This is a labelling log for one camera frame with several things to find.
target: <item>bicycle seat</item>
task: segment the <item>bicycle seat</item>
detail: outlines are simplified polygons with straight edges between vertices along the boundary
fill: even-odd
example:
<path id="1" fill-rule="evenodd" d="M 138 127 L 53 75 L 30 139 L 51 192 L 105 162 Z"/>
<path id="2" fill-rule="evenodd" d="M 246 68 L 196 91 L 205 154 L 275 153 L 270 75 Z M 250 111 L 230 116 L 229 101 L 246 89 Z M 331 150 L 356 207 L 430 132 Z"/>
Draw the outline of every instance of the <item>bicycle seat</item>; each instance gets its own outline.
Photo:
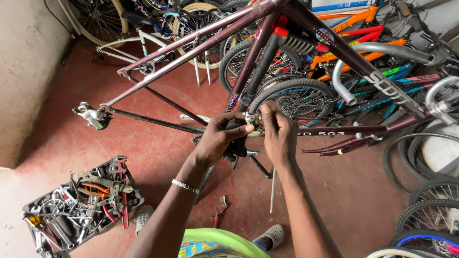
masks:
<path id="1" fill-rule="evenodd" d="M 143 25 L 143 24 L 149 24 L 149 25 L 155 25 L 155 21 L 141 16 L 140 14 L 134 12 L 134 11 L 123 11 L 121 14 L 121 17 L 128 21 L 131 24 L 134 25 Z"/>

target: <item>gray slipper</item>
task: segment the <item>gray slipper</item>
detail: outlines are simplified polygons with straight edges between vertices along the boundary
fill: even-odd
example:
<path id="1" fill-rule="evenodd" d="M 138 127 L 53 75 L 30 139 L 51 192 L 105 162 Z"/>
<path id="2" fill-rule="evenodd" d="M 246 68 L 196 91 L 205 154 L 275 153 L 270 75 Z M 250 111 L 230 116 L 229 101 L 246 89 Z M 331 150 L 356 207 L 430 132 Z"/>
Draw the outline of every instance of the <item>gray slipper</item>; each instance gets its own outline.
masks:
<path id="1" fill-rule="evenodd" d="M 263 235 L 257 237 L 255 240 L 258 240 L 264 236 L 271 238 L 271 240 L 273 241 L 273 246 L 269 250 L 267 250 L 269 252 L 276 248 L 278 245 L 280 245 L 280 243 L 282 243 L 282 241 L 284 240 L 284 228 L 280 224 L 274 225 L 270 227 Z"/>
<path id="2" fill-rule="evenodd" d="M 139 216 L 137 217 L 137 225 L 135 227 L 135 236 L 143 229 L 148 219 L 153 215 L 155 209 L 151 205 L 144 205 L 140 208 Z"/>

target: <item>bracelet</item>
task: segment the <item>bracelet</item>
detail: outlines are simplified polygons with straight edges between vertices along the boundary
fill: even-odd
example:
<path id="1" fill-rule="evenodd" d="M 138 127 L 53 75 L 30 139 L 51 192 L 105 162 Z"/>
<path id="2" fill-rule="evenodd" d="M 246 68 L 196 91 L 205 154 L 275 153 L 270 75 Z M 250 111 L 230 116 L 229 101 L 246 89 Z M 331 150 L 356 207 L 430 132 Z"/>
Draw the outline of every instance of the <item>bracelet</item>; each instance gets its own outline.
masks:
<path id="1" fill-rule="evenodd" d="M 192 192 L 194 192 L 194 193 L 196 193 L 196 194 L 199 194 L 199 190 L 198 190 L 198 189 L 196 189 L 196 188 L 194 188 L 194 187 L 191 187 L 191 186 L 189 186 L 189 185 L 187 185 L 187 184 L 185 184 L 185 183 L 182 183 L 182 182 L 177 181 L 177 180 L 175 180 L 175 179 L 172 179 L 172 183 L 173 183 L 174 185 L 178 185 L 178 186 L 180 186 L 180 187 L 182 187 L 182 188 L 185 188 L 186 190 L 190 190 L 190 191 L 192 191 Z"/>

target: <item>toolbox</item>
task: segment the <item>toolbox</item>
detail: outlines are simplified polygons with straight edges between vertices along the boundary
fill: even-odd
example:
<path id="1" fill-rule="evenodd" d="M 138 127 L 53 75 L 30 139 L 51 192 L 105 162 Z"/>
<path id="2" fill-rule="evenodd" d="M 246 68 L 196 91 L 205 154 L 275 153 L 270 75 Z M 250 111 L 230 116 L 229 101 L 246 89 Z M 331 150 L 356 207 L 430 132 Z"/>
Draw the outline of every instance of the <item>toolbox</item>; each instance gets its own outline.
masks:
<path id="1" fill-rule="evenodd" d="M 67 258 L 68 253 L 118 222 L 129 226 L 129 213 L 144 198 L 118 155 L 90 171 L 70 171 L 70 181 L 26 204 L 22 219 L 28 224 L 37 254 Z"/>

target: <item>concrete floor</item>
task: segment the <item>concrete floor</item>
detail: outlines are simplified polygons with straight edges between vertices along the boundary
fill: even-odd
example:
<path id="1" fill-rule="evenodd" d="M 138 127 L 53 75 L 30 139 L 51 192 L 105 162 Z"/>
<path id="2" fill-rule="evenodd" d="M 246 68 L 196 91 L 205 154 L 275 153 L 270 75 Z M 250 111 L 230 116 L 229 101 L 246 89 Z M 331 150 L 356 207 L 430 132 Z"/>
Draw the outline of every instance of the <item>concrete floor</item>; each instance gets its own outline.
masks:
<path id="1" fill-rule="evenodd" d="M 37 257 L 27 226 L 20 219 L 21 207 L 68 182 L 69 170 L 89 170 L 118 154 L 126 155 L 146 203 L 156 207 L 194 148 L 192 134 L 123 116 L 116 116 L 103 131 L 87 127 L 81 117 L 73 114 L 73 107 L 81 101 L 97 107 L 132 83 L 116 74 L 119 67 L 92 63 L 92 56 L 85 49 L 92 52 L 94 46 L 85 48 L 78 43 L 67 64 L 57 68 L 49 97 L 23 147 L 22 164 L 14 172 L 0 173 L 0 188 L 4 193 L 0 215 L 3 223 L 0 255 L 3 257 Z M 200 74 L 203 84 L 198 87 L 194 68 L 187 63 L 151 87 L 197 114 L 217 115 L 228 94 L 218 81 L 216 69 L 211 72 L 212 85 L 205 82 L 205 70 L 200 69 Z M 180 112 L 145 90 L 122 100 L 116 108 L 185 123 L 179 119 Z M 192 121 L 187 124 L 197 125 Z M 384 143 L 333 157 L 299 154 L 302 148 L 324 147 L 346 137 L 300 137 L 297 160 L 312 199 L 340 251 L 346 258 L 355 258 L 388 244 L 408 199 L 391 185 L 384 173 L 381 164 Z M 260 150 L 258 159 L 272 169 L 263 149 L 263 138 L 249 139 L 247 147 Z M 209 216 L 214 214 L 218 197 L 227 195 L 230 207 L 221 219 L 221 229 L 252 240 L 270 226 L 282 224 L 287 237 L 272 254 L 279 258 L 293 257 L 290 224 L 278 179 L 271 214 L 270 191 L 271 180 L 249 159 L 241 159 L 236 170 L 221 161 L 202 193 L 203 199 L 191 212 L 188 228 L 212 227 Z M 127 230 L 118 225 L 71 255 L 75 258 L 122 257 L 134 240 L 134 231 L 133 224 Z"/>

